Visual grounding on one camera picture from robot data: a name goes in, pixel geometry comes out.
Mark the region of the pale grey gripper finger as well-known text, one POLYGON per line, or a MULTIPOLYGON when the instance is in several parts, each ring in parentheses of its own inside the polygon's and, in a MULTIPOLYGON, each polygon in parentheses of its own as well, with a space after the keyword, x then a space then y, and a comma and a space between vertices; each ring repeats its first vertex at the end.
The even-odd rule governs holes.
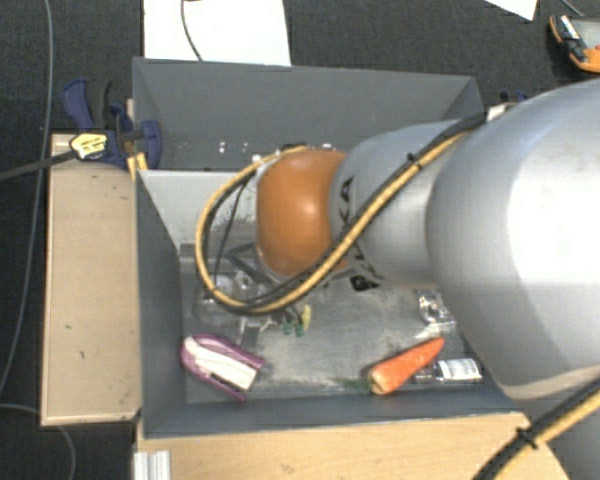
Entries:
POLYGON ((211 298, 205 289, 195 295, 194 319, 204 325, 236 325, 239 321, 238 316, 211 298))
POLYGON ((262 329, 262 322, 253 318, 241 318, 238 323, 237 342, 245 350, 254 350, 262 329))

